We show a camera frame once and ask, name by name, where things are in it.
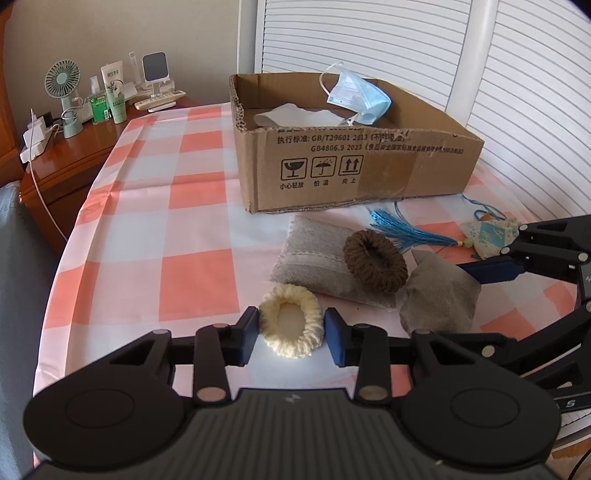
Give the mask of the floral sachet pouch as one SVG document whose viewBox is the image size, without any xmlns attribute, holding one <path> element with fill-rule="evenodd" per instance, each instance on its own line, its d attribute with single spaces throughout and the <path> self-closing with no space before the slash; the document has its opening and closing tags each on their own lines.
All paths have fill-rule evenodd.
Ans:
<svg viewBox="0 0 591 480">
<path fill-rule="evenodd" d="M 476 207 L 474 219 L 460 225 L 461 231 L 472 243 L 476 254 L 481 260 L 500 255 L 501 250 L 517 238 L 522 223 L 492 205 L 465 195 L 462 197 Z"/>
</svg>

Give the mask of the grey fabric sachet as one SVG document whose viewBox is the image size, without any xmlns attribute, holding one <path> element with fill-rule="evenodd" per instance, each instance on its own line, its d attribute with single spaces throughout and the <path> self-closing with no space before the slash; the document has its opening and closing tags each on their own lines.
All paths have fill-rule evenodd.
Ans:
<svg viewBox="0 0 591 480">
<path fill-rule="evenodd" d="M 469 333 L 482 286 L 465 270 L 433 252 L 414 250 L 411 273 L 399 307 L 401 325 L 417 330 Z"/>
<path fill-rule="evenodd" d="M 346 267 L 342 247 L 352 234 L 347 227 L 295 215 L 270 281 L 360 304 L 396 308 L 396 294 L 371 290 Z"/>
</svg>

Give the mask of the cream scrunchie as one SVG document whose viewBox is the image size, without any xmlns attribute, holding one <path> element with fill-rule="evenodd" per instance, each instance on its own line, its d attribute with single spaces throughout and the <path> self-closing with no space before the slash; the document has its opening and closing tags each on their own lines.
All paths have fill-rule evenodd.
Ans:
<svg viewBox="0 0 591 480">
<path fill-rule="evenodd" d="M 276 355 L 288 359 L 311 356 L 324 341 L 322 307 L 308 289 L 279 284 L 259 305 L 259 333 Z"/>
</svg>

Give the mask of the brown scrunchie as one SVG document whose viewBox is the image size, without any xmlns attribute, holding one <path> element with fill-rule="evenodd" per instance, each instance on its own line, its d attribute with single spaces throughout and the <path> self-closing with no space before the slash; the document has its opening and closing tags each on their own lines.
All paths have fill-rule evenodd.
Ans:
<svg viewBox="0 0 591 480">
<path fill-rule="evenodd" d="M 353 232 L 342 247 L 349 272 L 377 293 L 393 295 L 408 281 L 403 254 L 383 234 L 366 229 Z"/>
</svg>

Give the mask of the blue tassel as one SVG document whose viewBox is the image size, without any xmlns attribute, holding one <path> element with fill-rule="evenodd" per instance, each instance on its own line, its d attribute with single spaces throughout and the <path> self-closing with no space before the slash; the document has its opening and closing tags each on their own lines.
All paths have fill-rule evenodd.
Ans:
<svg viewBox="0 0 591 480">
<path fill-rule="evenodd" d="M 370 227 L 389 238 L 402 253 L 423 245 L 466 249 L 473 247 L 473 241 L 469 238 L 456 240 L 415 227 L 404 217 L 397 202 L 394 202 L 394 213 L 384 208 L 370 211 Z"/>
</svg>

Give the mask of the blue surgical mask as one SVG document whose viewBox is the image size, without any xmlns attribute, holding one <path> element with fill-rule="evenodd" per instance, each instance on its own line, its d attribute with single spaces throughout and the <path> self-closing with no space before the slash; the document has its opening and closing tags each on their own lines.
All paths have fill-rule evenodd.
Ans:
<svg viewBox="0 0 591 480">
<path fill-rule="evenodd" d="M 339 72 L 339 78 L 331 90 L 325 85 L 325 75 L 329 71 Z M 377 85 L 349 71 L 342 62 L 335 62 L 318 78 L 322 90 L 327 95 L 327 103 L 353 112 L 353 116 L 346 120 L 349 124 L 360 123 L 366 126 L 374 125 L 392 106 L 390 96 Z"/>
</svg>

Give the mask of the white paper towel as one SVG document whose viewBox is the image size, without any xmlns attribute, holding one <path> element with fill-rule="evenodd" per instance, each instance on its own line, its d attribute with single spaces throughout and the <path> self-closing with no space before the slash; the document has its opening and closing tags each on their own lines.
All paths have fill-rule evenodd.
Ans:
<svg viewBox="0 0 591 480">
<path fill-rule="evenodd" d="M 346 122 L 341 116 L 329 110 L 311 111 L 287 103 L 253 116 L 259 127 L 338 127 Z"/>
</svg>

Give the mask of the grey bedsheet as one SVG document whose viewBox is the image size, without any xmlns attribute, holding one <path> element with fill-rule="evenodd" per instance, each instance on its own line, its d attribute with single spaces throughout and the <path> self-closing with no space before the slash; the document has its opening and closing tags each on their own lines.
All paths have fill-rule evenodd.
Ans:
<svg viewBox="0 0 591 480">
<path fill-rule="evenodd" d="M 58 259 L 28 210 L 20 183 L 1 188 L 1 477 L 32 469 L 22 416 L 33 384 L 45 309 Z"/>
</svg>

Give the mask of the wooden nightstand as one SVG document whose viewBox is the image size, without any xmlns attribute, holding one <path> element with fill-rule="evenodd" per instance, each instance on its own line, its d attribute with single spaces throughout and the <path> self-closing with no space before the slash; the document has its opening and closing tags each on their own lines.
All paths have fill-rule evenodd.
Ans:
<svg viewBox="0 0 591 480">
<path fill-rule="evenodd" d="M 69 139 L 58 133 L 26 168 L 20 203 L 56 255 L 63 253 L 90 187 L 125 127 L 109 121 L 89 123 Z"/>
</svg>

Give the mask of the white remote control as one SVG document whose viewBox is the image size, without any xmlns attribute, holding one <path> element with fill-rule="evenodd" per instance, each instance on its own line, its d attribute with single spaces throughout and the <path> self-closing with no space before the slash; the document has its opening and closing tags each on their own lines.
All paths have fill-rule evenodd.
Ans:
<svg viewBox="0 0 591 480">
<path fill-rule="evenodd" d="M 146 111 L 160 107 L 162 105 L 167 105 L 169 103 L 175 103 L 178 99 L 181 99 L 185 96 L 186 93 L 183 90 L 174 90 L 159 93 L 157 95 L 153 95 L 143 100 L 135 102 L 134 107 L 138 111 Z"/>
</svg>

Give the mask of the green box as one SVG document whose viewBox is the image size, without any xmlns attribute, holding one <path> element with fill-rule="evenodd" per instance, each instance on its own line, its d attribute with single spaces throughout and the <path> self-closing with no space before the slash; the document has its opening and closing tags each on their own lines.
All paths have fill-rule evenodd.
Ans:
<svg viewBox="0 0 591 480">
<path fill-rule="evenodd" d="M 110 119 L 110 110 L 107 97 L 104 93 L 93 94 L 88 98 L 92 112 L 92 123 L 94 125 L 103 123 Z"/>
</svg>

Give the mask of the white power strip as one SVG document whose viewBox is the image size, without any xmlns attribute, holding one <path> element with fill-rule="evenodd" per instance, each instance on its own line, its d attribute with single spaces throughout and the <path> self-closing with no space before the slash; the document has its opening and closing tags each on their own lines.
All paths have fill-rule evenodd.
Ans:
<svg viewBox="0 0 591 480">
<path fill-rule="evenodd" d="M 27 164 L 35 160 L 46 149 L 52 135 L 59 129 L 57 124 L 47 127 L 43 118 L 38 118 L 33 110 L 30 110 L 31 120 L 27 130 L 23 133 L 24 147 L 20 152 L 20 160 Z"/>
</svg>

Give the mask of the phone stand mirror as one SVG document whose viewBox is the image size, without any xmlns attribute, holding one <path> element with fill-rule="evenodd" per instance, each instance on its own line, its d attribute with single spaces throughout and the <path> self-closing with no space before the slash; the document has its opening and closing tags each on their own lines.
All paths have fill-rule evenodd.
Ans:
<svg viewBox="0 0 591 480">
<path fill-rule="evenodd" d="M 166 54 L 163 51 L 145 54 L 141 59 L 145 84 L 158 91 L 160 86 L 170 80 Z"/>
</svg>

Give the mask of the wooden headboard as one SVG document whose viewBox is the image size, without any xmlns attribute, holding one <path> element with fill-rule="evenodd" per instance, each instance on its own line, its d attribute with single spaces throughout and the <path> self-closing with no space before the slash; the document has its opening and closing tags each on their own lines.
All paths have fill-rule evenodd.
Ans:
<svg viewBox="0 0 591 480">
<path fill-rule="evenodd" d="M 8 97 L 6 78 L 4 73 L 4 44 L 6 24 L 11 17 L 13 1 L 1 2 L 0 20 L 0 185 L 4 186 L 23 178 L 24 170 L 19 160 L 19 142 L 14 123 L 13 113 Z"/>
</svg>

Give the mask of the green tube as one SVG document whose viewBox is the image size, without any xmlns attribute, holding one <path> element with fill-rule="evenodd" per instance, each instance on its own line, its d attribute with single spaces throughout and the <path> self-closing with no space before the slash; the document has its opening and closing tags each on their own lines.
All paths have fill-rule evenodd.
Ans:
<svg viewBox="0 0 591 480">
<path fill-rule="evenodd" d="M 115 124 L 122 124 L 126 121 L 122 62 L 102 66 L 101 74 L 111 117 Z"/>
</svg>

